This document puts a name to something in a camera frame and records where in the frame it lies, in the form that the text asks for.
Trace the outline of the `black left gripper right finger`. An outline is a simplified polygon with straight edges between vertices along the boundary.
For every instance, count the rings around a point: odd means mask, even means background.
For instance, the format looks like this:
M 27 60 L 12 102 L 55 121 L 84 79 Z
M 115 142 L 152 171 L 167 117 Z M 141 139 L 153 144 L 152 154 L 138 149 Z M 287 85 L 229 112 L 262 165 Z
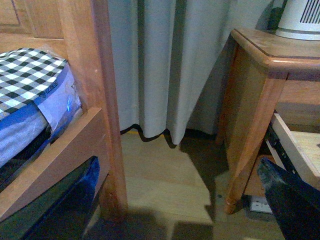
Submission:
M 265 197 L 286 240 L 320 238 L 320 191 L 267 157 L 260 159 L 257 174 Z

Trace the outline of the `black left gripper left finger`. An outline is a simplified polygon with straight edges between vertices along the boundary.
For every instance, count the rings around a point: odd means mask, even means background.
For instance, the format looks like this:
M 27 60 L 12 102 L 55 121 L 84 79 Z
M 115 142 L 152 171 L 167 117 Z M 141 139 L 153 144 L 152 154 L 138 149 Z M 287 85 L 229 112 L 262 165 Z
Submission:
M 100 175 L 97 156 L 0 223 L 2 240 L 80 240 Z

